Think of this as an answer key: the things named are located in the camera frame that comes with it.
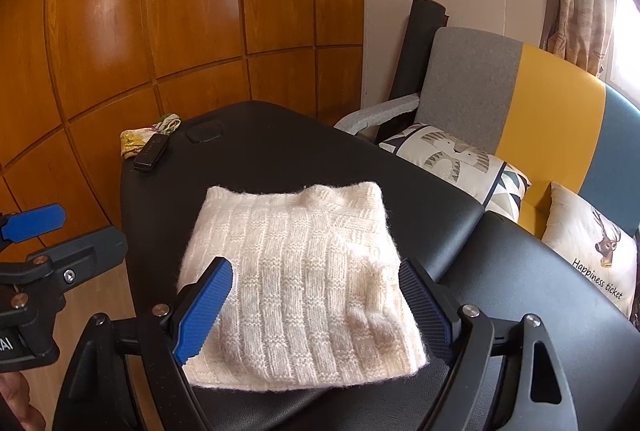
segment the gray armrest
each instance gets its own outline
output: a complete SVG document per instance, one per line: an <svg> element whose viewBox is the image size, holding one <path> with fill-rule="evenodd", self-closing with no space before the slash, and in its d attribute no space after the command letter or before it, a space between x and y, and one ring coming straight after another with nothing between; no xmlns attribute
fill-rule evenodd
<svg viewBox="0 0 640 431"><path fill-rule="evenodd" d="M336 122L334 128L355 135L369 126L379 126L400 114L412 112L418 107L419 103L420 95L418 94L392 99L391 101L386 101L386 103L369 106L344 116L340 121Z"/></svg>

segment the human hand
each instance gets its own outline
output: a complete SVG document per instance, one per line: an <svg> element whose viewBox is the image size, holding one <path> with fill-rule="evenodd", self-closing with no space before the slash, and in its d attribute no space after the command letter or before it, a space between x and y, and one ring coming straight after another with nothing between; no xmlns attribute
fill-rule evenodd
<svg viewBox="0 0 640 431"><path fill-rule="evenodd" d="M26 431L44 431L44 418L29 404L29 383L23 374L18 371L0 373L0 396Z"/></svg>

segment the remote control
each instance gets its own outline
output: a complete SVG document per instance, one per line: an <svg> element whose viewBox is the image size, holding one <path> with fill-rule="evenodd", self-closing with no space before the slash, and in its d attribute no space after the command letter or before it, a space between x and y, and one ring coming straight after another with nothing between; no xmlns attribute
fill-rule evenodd
<svg viewBox="0 0 640 431"><path fill-rule="evenodd" d="M153 134L133 160L133 168L142 172L151 171L168 144L169 135Z"/></svg>

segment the cream sweater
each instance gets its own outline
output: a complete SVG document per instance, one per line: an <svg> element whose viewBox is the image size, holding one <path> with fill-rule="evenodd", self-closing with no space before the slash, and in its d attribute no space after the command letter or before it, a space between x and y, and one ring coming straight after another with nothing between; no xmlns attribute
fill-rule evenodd
<svg viewBox="0 0 640 431"><path fill-rule="evenodd" d="M192 384L345 386L426 364L377 184L275 195L212 187L178 289L219 255L233 265L234 283L202 351L184 366Z"/></svg>

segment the sofa backrest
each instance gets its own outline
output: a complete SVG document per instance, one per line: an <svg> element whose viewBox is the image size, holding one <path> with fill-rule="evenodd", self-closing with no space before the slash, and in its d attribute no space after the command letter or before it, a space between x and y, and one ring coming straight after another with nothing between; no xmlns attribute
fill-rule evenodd
<svg viewBox="0 0 640 431"><path fill-rule="evenodd" d="M549 183L633 234L640 223L640 111L591 74L536 47L468 28L437 31L416 118L527 174L548 215Z"/></svg>

